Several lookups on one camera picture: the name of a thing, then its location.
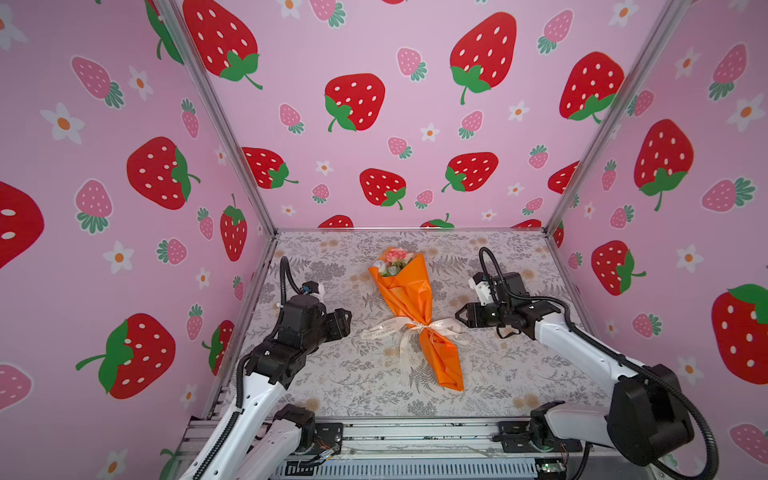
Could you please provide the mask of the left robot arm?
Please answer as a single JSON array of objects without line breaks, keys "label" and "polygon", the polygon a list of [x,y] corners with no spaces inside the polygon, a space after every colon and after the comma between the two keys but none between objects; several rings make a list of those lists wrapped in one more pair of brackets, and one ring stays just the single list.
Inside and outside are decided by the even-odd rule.
[{"label": "left robot arm", "polygon": [[270,335],[238,361],[235,399],[181,477],[268,479],[295,451],[310,448],[314,414],[301,407],[283,408],[266,434],[256,436],[307,357],[347,337],[351,320],[350,311],[329,311],[314,295],[283,302]]}]

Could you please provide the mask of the cream ribbon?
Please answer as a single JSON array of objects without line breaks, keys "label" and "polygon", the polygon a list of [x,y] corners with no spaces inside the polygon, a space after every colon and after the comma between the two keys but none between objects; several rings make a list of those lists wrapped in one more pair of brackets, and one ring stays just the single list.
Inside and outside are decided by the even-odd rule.
[{"label": "cream ribbon", "polygon": [[458,343],[465,345],[467,340],[462,335],[466,331],[467,328],[463,324],[451,318],[440,319],[425,325],[408,317],[399,316],[382,321],[373,327],[363,330],[360,338],[370,341],[400,333],[399,366],[401,377],[403,381],[406,381],[411,371],[411,338],[419,338],[422,333],[427,332],[442,335],[448,340],[458,338]]}]

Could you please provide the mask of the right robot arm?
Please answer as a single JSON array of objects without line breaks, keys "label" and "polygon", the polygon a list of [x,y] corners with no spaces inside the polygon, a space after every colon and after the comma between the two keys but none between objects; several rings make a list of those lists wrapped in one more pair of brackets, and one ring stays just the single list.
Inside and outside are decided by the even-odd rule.
[{"label": "right robot arm", "polygon": [[610,398],[606,407],[553,401],[531,411],[526,431],[539,450],[565,440],[611,448],[630,463],[652,465],[672,479],[681,473],[663,459],[702,436],[705,463],[698,478],[713,479],[719,469],[714,434],[699,409],[681,391],[676,374],[648,366],[609,348],[578,327],[569,305],[529,294],[517,273],[469,280],[478,299],[462,307],[456,320],[468,328],[511,328],[543,344],[587,375]]}]

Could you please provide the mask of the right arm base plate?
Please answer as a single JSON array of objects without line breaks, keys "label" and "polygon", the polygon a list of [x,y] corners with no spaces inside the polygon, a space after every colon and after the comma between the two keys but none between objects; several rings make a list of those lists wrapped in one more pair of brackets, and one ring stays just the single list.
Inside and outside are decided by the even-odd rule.
[{"label": "right arm base plate", "polygon": [[541,433],[529,421],[502,421],[492,441],[500,443],[505,453],[580,453],[581,441],[558,439]]}]

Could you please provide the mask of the orange wrapping paper sheet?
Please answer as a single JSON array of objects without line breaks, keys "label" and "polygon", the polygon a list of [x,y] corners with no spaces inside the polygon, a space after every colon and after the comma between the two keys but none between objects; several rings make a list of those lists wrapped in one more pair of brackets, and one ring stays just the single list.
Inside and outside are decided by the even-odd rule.
[{"label": "orange wrapping paper sheet", "polygon": [[[387,250],[377,260],[384,261]],[[415,259],[397,276],[381,276],[373,265],[369,268],[369,273],[393,317],[408,317],[416,322],[429,325],[440,319],[433,316],[433,290],[424,255],[415,254]],[[424,332],[419,338],[411,338],[411,341],[414,339],[418,341],[423,358],[435,374],[437,383],[449,390],[463,391],[465,385],[459,357],[458,338],[448,340],[442,335]],[[417,362],[418,360],[412,355],[408,379]]]}]

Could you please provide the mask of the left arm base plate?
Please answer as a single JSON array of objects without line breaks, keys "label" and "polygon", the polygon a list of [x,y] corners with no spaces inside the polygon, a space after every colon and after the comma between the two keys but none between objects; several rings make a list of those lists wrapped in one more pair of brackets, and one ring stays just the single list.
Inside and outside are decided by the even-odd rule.
[{"label": "left arm base plate", "polygon": [[310,458],[328,450],[338,453],[343,444],[344,424],[340,422],[320,422],[315,424],[312,433],[302,432],[299,446],[293,456]]}]

